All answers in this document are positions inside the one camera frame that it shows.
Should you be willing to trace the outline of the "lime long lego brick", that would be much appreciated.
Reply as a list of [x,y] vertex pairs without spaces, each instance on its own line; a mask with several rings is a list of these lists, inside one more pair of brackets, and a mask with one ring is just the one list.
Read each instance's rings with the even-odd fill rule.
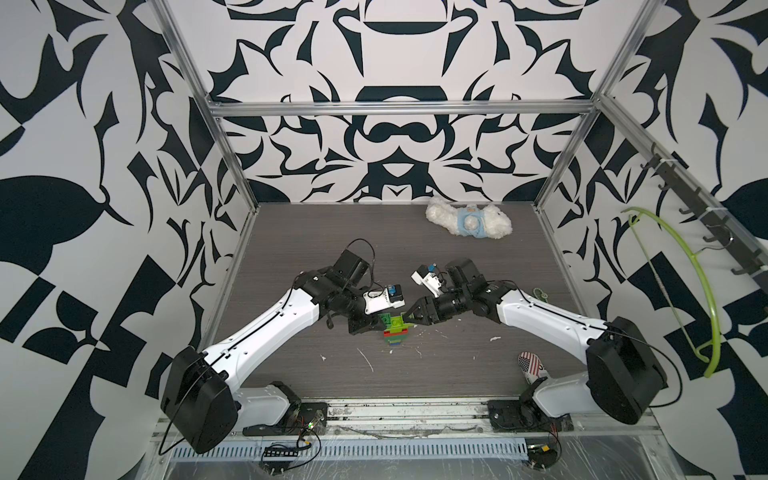
[[411,324],[407,323],[407,322],[405,322],[403,320],[403,324],[402,325],[400,325],[400,326],[392,326],[390,328],[387,327],[387,329],[385,331],[400,331],[400,330],[409,329],[410,327],[411,327]]

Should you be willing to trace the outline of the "red lego brick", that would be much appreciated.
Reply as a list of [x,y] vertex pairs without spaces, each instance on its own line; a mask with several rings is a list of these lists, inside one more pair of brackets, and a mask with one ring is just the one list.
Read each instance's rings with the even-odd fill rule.
[[384,335],[385,338],[390,338],[390,337],[406,336],[409,333],[410,333],[409,330],[405,329],[405,330],[400,330],[400,331],[385,331],[383,335]]

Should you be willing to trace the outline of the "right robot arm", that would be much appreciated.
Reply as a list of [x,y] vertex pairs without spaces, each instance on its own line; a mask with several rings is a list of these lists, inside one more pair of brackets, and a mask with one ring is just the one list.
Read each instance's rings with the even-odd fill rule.
[[513,430],[599,412],[634,425],[668,385],[661,351],[628,319],[606,322],[553,306],[511,280],[486,279],[469,259],[450,262],[444,273],[421,265],[411,278],[429,293],[407,311],[408,322],[436,325],[471,312],[547,341],[584,365],[578,374],[555,378],[537,355],[521,353],[518,364],[529,385],[517,400]]

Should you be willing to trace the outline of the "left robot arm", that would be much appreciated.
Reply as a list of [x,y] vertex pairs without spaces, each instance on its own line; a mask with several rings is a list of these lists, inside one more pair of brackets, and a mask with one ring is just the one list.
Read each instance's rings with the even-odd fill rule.
[[370,264],[344,250],[334,265],[301,272],[287,292],[238,332],[203,351],[188,346],[173,359],[160,406],[193,451],[203,454],[231,431],[285,421],[297,403],[280,382],[244,394],[245,380],[293,336],[326,316],[343,316],[350,333],[385,330],[381,312],[404,306],[399,285],[358,286]]

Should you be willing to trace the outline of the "white plush toy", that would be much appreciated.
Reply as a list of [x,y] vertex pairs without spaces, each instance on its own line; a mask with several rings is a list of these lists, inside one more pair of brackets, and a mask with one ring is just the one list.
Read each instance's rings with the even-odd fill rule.
[[502,239],[513,232],[510,218],[495,205],[455,207],[440,198],[432,198],[425,216],[455,236]]

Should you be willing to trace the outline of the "american flag item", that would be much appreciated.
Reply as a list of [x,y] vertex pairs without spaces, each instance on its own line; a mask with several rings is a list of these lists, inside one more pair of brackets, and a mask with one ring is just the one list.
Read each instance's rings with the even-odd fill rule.
[[533,352],[521,352],[517,357],[517,362],[524,379],[529,385],[549,377],[549,372],[543,366],[540,357]]

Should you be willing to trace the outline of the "black connector box left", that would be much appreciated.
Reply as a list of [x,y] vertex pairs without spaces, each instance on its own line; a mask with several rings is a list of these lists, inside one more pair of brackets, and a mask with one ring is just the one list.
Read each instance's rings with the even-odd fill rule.
[[263,449],[260,460],[290,463],[295,461],[300,453],[301,449],[296,446],[273,443]]

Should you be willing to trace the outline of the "black connector box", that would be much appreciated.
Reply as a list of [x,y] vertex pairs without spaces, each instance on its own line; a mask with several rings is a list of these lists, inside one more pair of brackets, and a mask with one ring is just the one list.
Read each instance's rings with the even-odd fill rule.
[[273,443],[263,449],[260,460],[290,463],[295,461],[300,453],[301,449],[296,446]]
[[554,466],[560,458],[559,451],[548,445],[532,445],[527,449],[527,466],[537,471],[545,471]]

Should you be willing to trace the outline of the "black connector box right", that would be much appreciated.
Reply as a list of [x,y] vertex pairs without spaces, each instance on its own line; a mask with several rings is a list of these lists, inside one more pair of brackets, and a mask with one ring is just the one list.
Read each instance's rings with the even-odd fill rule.
[[554,466],[560,458],[559,451],[548,445],[532,445],[527,449],[527,466],[537,471],[545,471]]

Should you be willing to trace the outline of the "green plastic hanger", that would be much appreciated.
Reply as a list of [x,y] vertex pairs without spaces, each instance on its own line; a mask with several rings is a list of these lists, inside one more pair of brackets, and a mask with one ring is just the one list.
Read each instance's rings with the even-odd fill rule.
[[675,227],[650,210],[629,207],[620,216],[660,297],[658,303],[672,310],[689,359],[700,376],[711,378],[722,355],[721,310],[698,256]]

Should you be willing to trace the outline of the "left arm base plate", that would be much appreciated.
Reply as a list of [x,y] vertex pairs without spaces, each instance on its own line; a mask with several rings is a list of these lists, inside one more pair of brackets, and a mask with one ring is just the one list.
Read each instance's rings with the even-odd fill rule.
[[323,434],[327,427],[329,405],[326,402],[299,402],[292,404],[275,425],[253,425],[242,430],[244,436],[298,435],[309,429]]

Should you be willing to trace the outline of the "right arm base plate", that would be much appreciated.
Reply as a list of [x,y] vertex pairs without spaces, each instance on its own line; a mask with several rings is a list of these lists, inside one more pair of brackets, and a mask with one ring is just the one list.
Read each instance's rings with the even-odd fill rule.
[[494,432],[534,433],[570,432],[574,425],[569,414],[553,418],[544,414],[532,401],[519,399],[488,400],[488,418]]

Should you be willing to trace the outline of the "black wall hook rack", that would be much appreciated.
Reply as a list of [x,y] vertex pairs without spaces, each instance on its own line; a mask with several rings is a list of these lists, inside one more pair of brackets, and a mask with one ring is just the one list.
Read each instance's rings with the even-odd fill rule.
[[706,249],[725,250],[736,262],[731,269],[736,276],[749,276],[767,293],[767,248],[715,199],[685,168],[681,160],[651,142],[650,157],[643,166],[660,177],[661,192],[671,191],[681,202],[685,218],[695,219],[709,232],[704,237]]

